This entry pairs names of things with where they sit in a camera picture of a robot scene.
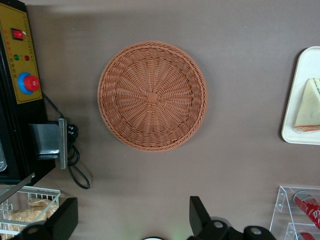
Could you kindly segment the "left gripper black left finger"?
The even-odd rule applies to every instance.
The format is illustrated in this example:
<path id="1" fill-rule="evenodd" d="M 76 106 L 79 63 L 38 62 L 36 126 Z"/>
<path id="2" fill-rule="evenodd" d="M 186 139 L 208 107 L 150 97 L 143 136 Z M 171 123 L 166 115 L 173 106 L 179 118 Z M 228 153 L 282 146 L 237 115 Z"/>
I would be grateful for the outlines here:
<path id="1" fill-rule="evenodd" d="M 15 240 L 68 240 L 79 222 L 78 199 L 67 198 L 56 212 L 43 223 L 28 225 Z"/>

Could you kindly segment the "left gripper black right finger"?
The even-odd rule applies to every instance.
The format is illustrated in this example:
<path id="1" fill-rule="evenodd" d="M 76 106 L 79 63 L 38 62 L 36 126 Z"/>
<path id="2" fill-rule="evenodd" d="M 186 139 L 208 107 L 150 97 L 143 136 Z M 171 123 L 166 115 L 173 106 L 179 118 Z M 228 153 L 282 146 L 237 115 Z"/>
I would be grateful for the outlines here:
<path id="1" fill-rule="evenodd" d="M 198 196 L 189 198 L 190 240 L 274 240 L 266 228 L 249 225 L 240 232 L 222 217 L 210 216 Z"/>

